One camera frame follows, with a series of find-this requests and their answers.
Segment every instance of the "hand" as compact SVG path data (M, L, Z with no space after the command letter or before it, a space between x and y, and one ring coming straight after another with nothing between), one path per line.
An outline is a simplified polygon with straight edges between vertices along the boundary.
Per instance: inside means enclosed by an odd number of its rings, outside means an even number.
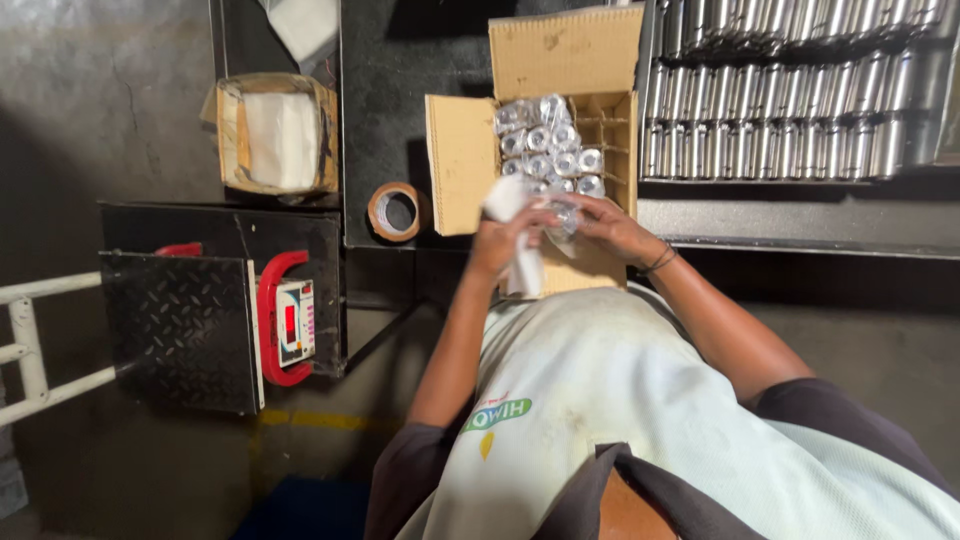
M595 199L570 193L569 201L580 205L583 215L577 231L610 250L611 253L639 268L649 268L667 249L667 244L640 227L607 199Z
M544 225L558 225L556 216L550 210L531 207L521 210L510 223L482 219L473 237L467 273L490 283L496 282L514 257L517 236L526 231L529 234L527 245L537 247Z

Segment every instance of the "small cardboard box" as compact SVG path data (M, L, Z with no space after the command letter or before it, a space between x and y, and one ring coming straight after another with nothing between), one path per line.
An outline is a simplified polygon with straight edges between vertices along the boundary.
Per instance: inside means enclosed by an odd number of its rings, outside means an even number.
M476 232L480 207L500 176L493 113L502 103L559 93L567 98L585 148L604 154L607 196L636 218L634 79L643 6L587 8L490 21L496 99L426 96L427 151L433 177L434 228L448 236ZM578 242L566 257L544 242L541 296L626 287L626 266Z
M244 95L265 92L305 93L317 105L317 174L309 189L284 189L251 179L250 138ZM337 126L337 94L311 77L293 73L250 73L221 79L217 81L217 142L221 181L234 189L265 195L336 192L339 190L340 170Z

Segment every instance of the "white metal railing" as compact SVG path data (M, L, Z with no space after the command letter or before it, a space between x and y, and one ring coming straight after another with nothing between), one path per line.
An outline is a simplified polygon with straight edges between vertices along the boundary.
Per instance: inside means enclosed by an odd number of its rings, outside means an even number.
M0 407L0 426L16 422L116 379L116 371L110 366L51 390L47 387L47 372L43 367L43 353L36 333L34 298L95 287L100 283L100 272L88 272L0 287L0 305L6 304L10 309L14 341L0 347L0 365L20 362L20 378L23 380L25 396L23 401Z

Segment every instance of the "dark sleeve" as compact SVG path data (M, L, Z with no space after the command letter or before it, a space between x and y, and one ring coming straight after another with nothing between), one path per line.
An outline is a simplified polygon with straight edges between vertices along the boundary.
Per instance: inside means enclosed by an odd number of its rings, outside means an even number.
M957 498L909 433L861 405L831 382L797 379L771 386L760 398L755 413L760 418L804 426L852 442Z
M419 424L397 432L373 467L364 540L393 540L437 489L455 438L455 432Z

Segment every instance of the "packing tape roll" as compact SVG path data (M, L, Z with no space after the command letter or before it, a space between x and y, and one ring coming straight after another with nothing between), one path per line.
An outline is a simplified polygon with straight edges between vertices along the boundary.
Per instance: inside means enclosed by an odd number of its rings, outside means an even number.
M413 215L410 216L409 226L403 230L400 227L407 225L406 220L403 219L404 223L397 224L398 216L390 215L387 211L387 206L396 197L403 197L402 201L409 201L413 206ZM403 182L390 182L382 185L373 194L370 202L367 203L367 215L370 217L373 230L392 242L405 242L416 236L420 229L429 229L433 221L431 210L432 208L426 197L412 185ZM395 219L395 223L391 223L391 218Z

